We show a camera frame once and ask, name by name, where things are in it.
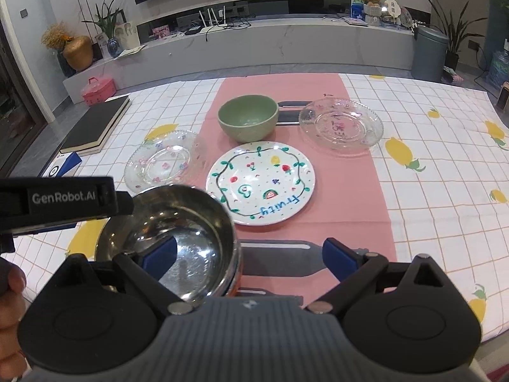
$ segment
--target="hand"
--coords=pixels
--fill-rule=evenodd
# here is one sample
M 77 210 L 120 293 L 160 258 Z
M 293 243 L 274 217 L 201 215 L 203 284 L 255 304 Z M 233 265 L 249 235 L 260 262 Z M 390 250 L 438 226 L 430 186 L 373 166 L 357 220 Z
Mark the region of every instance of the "hand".
M 10 290 L 0 297 L 0 378 L 12 379 L 26 370 L 26 361 L 18 342 L 19 319 L 25 313 L 25 301 L 21 292 L 26 277 L 18 266 L 9 272 Z

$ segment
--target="trash can lid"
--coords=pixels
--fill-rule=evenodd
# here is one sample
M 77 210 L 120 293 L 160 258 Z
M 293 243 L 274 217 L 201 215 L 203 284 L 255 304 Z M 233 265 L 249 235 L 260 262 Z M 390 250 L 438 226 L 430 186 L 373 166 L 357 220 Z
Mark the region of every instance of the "trash can lid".
M 427 37 L 427 38 L 434 40 L 435 42 L 439 42 L 439 43 L 444 43 L 444 44 L 449 43 L 449 38 L 444 33 L 440 32 L 439 30 L 434 30 L 432 28 L 425 27 L 425 26 L 419 26 L 418 30 L 419 30 L 419 34 L 422 34 L 423 37 Z

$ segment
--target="gray trash can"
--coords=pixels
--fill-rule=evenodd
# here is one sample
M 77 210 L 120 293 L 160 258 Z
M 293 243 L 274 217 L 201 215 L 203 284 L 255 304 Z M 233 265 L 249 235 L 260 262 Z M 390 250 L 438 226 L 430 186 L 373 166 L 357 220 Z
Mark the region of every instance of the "gray trash can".
M 440 82 L 449 39 L 438 30 L 419 26 L 414 45 L 412 76 L 414 79 Z

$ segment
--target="glass door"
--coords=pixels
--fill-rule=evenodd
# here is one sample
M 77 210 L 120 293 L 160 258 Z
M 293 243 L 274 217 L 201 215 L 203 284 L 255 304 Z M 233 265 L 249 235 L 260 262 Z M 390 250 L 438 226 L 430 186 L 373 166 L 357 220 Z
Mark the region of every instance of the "glass door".
M 6 177 L 46 125 L 0 27 L 0 177 Z

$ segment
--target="metal bowl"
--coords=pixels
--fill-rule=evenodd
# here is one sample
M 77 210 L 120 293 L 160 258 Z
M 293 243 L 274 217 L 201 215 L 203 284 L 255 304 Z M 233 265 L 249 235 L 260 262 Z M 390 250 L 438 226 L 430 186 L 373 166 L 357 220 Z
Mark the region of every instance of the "metal bowl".
M 232 293 L 241 254 L 232 220 L 206 192 L 185 185 L 148 189 L 133 198 L 132 215 L 109 219 L 97 242 L 96 261 L 140 252 L 167 237 L 177 240 L 177 260 L 159 282 L 193 304 Z

